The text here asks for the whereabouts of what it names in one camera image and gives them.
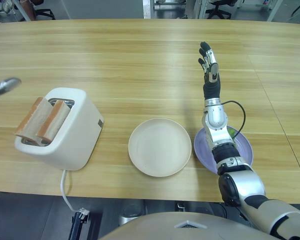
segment black wire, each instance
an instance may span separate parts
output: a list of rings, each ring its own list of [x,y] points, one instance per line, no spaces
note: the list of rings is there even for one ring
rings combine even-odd
[[[236,132],[236,134],[233,136],[232,139],[234,139],[241,132],[241,130],[244,128],[244,125],[246,123],[246,111],[245,111],[244,107],[239,102],[234,101],[234,100],[225,101],[225,102],[221,103],[221,105],[228,104],[228,103],[235,103],[235,104],[239,105],[239,107],[242,109],[242,112],[243,112],[242,125],[241,125],[240,129]]]
[[[226,208],[222,205],[221,202],[219,202],[219,205],[220,205],[220,206],[223,208],[223,210],[224,210],[224,217],[225,217],[225,218],[228,218]]]

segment gray floor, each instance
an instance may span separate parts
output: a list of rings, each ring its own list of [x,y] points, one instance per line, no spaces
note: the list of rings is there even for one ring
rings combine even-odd
[[[125,199],[69,197],[74,208],[84,207],[91,214],[83,224],[80,239],[96,240],[119,226]],[[145,200],[148,214],[174,212],[175,201]],[[212,214],[244,225],[250,223],[235,207],[223,203],[183,202],[187,212]],[[73,213],[60,196],[0,192],[0,240],[66,240]]]
[[[143,0],[144,17],[150,18],[150,0]],[[257,0],[246,0],[246,3]],[[300,10],[296,12],[291,18],[291,13],[296,7],[300,5],[300,0],[284,0],[280,6],[273,21],[281,23],[300,23]],[[214,6],[210,5],[207,9],[212,9]],[[37,9],[51,9],[57,20],[68,19],[68,15],[64,9],[61,0],[45,0],[43,4],[36,7]],[[232,13],[233,20],[252,20],[252,21],[266,21],[270,14],[270,10],[261,7],[251,7],[244,5],[241,8],[230,7],[228,5],[221,6],[220,9]],[[182,17],[185,13],[185,6],[155,6],[154,17],[157,19],[176,19]],[[0,13],[0,23],[16,22],[21,19],[20,13],[16,10],[15,14]],[[39,16],[38,20],[48,20],[46,17]]]

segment table surface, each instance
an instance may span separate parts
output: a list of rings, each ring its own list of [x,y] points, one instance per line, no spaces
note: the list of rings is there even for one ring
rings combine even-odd
[[[218,176],[192,151],[175,175],[132,165],[128,141],[151,118],[169,118],[194,140],[202,127],[200,42],[218,59],[221,100],[246,110],[243,133],[269,198],[300,203],[300,25],[232,20],[60,20],[0,23],[0,81],[22,85],[0,97],[0,191],[60,195],[62,170],[14,148],[14,131],[38,96],[85,90],[105,123],[87,165],[70,172],[70,196],[216,201]],[[242,112],[225,106],[238,128]]]

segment lavender plate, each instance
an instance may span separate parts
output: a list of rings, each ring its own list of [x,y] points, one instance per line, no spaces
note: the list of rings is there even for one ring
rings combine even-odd
[[[254,161],[254,153],[248,139],[240,132],[234,139],[239,154],[251,166]],[[211,172],[217,174],[217,164],[206,141],[206,130],[201,128],[194,137],[194,152],[199,161]]]

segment robotic hand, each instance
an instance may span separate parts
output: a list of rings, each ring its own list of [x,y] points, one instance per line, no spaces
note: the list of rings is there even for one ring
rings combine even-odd
[[[259,230],[280,239],[300,239],[300,211],[283,201],[268,199],[262,180],[236,149],[220,102],[218,62],[206,42],[200,47],[202,59],[198,61],[204,70],[202,124],[217,163],[222,199],[229,206],[238,207]]]
[[[5,94],[21,84],[21,80],[12,77],[0,82],[0,95]]]

